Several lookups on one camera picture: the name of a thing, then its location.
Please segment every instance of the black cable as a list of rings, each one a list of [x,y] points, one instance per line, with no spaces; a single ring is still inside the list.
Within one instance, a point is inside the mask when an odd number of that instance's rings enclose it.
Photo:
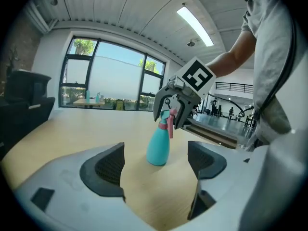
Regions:
[[[212,94],[210,94],[210,93],[208,93],[208,95],[210,95],[210,96],[212,96],[212,97],[214,97],[214,98],[219,98],[219,99],[222,99],[222,100],[231,102],[232,104],[234,104],[236,107],[238,107],[238,108],[240,109],[240,113],[238,114],[238,117],[239,117],[239,118],[242,118],[242,117],[245,116],[245,111],[254,109],[254,107],[251,106],[250,108],[243,110],[240,106],[238,106],[235,102],[233,102],[233,101],[231,101],[231,100],[224,99],[224,98],[221,98],[221,97],[212,95]]]
[[[290,43],[289,51],[287,54],[287,58],[278,76],[277,82],[275,83],[272,90],[269,92],[268,96],[266,97],[265,101],[261,105],[260,109],[256,110],[254,114],[254,119],[257,121],[260,119],[261,113],[264,111],[264,109],[274,99],[275,94],[279,91],[281,86],[286,82],[286,80],[288,79],[292,71],[293,62],[295,58],[295,51],[296,51],[296,31],[295,31],[295,21],[294,19],[292,19],[292,17],[291,17],[291,21],[292,21],[292,34],[291,34],[291,43]]]

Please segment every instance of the pink spray nozzle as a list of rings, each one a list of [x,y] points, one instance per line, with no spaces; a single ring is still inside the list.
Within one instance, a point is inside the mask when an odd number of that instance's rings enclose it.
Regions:
[[[168,132],[169,132],[169,138],[173,138],[173,119],[175,115],[178,113],[178,111],[174,108],[170,109],[170,116],[167,118],[167,125],[168,125]]]

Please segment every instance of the office chair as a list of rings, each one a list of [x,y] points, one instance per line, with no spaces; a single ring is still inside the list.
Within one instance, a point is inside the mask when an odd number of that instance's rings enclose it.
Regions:
[[[0,106],[0,160],[28,134],[27,102]]]
[[[30,133],[32,130],[36,129],[39,125],[43,124],[45,121],[48,120],[54,102],[54,97],[42,98],[40,101],[38,101],[37,107],[29,107],[29,110],[27,112],[29,117],[27,125],[28,133]]]
[[[125,104],[123,100],[116,100],[113,110],[125,110]]]

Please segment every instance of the spray bottle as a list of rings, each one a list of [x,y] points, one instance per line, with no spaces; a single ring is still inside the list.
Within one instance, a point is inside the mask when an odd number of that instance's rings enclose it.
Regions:
[[[90,91],[89,90],[86,91],[86,100],[87,100],[87,103],[90,103]]]
[[[98,92],[97,94],[96,94],[96,98],[95,98],[95,102],[96,103],[99,103],[100,102],[100,92]]]
[[[161,120],[150,140],[146,154],[149,163],[162,166],[167,162],[170,151],[169,139],[173,138],[173,119],[177,112],[176,109],[170,109],[160,113]]]

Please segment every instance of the person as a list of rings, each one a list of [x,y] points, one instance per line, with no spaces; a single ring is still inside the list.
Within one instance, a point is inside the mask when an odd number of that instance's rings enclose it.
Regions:
[[[231,109],[229,110],[228,120],[231,119],[232,115],[233,115],[233,107],[231,107]]]
[[[243,15],[241,32],[232,48],[206,65],[217,77],[225,76],[239,68],[255,53],[254,107],[258,110],[273,89],[285,64],[293,38],[293,20],[281,0],[245,0],[247,11]],[[307,48],[305,42],[296,43],[293,66],[300,53]],[[279,134],[291,129],[290,123],[278,100],[274,98],[261,113],[257,128],[247,143],[246,150],[269,144]]]
[[[216,115],[216,113],[217,113],[217,108],[216,108],[217,98],[215,98],[213,101],[211,101],[211,103],[212,103],[211,116],[213,116],[213,115]]]

